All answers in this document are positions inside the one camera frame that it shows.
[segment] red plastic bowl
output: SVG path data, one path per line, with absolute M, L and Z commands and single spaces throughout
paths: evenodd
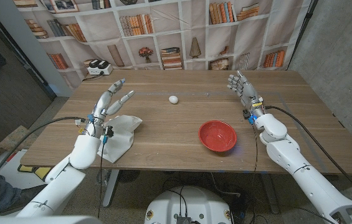
M 237 142 L 234 128 L 222 121 L 208 121 L 202 124 L 198 135 L 202 144 L 215 152 L 230 150 Z

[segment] robotic arm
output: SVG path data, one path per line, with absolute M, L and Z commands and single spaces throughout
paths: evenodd
M 252 84 L 240 71 L 237 73 L 238 76 L 230 75 L 227 87 L 241 98 L 249 113 L 249 122 L 263 130 L 260 140 L 267 146 L 271 160 L 292 175 L 323 217 L 335 223 L 352 223 L 352 200 L 342 195 L 303 157 L 298 143 L 287 134 L 285 125 L 265 112 Z
M 45 182 L 48 185 L 18 213 L 17 217 L 56 215 L 55 211 L 65 205 L 85 177 L 85 174 L 79 170 L 93 164 L 101 144 L 101 135 L 104 134 L 104 143 L 112 136 L 112 127 L 103 125 L 106 116 L 118 112 L 134 95 L 134 91 L 130 91 L 110 106 L 112 96 L 121 89 L 124 82 L 125 79 L 117 81 L 101 95 L 92 114 L 88 116 L 85 127 L 87 131 L 78 136 L 73 151 L 47 174 Z

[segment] crumpled napkin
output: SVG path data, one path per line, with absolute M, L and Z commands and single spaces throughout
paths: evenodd
M 134 130 L 143 122 L 135 116 L 121 115 L 110 119 L 104 126 L 112 126 L 113 137 L 108 138 L 103 151 L 103 158 L 114 163 L 116 162 L 133 144 Z M 101 156 L 102 142 L 97 154 Z

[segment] wooden table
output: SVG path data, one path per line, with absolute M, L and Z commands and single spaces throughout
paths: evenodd
M 118 112 L 141 118 L 133 146 L 116 163 L 103 162 L 105 169 L 186 170 L 214 172 L 251 172 L 255 166 L 255 138 L 252 126 L 242 117 L 242 104 L 227 89 L 227 78 L 235 71 L 207 70 L 117 70 L 110 76 L 83 82 L 56 118 L 87 117 L 100 95 L 115 81 L 126 78 L 121 92 L 136 94 Z M 352 174 L 352 135 L 333 117 L 331 111 L 293 71 L 244 72 L 265 105 L 281 107 L 294 114 L 319 140 L 329 154 Z M 176 95 L 179 103 L 168 98 Z M 337 168 L 315 143 L 287 115 L 269 110 L 283 122 L 300 145 L 302 154 L 320 172 L 337 174 Z M 227 153 L 210 151 L 199 141 L 199 127 L 209 120 L 221 120 L 237 132 L 237 144 Z M 21 159 L 28 166 L 54 166 L 74 148 L 78 128 L 74 121 L 50 124 Z M 274 163 L 258 140 L 257 170 L 285 173 Z M 93 164 L 99 167 L 99 156 Z

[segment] printed bookshelf wallpaper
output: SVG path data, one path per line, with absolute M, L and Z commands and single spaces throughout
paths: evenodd
M 114 69 L 285 70 L 310 0 L 13 0 L 67 84 Z

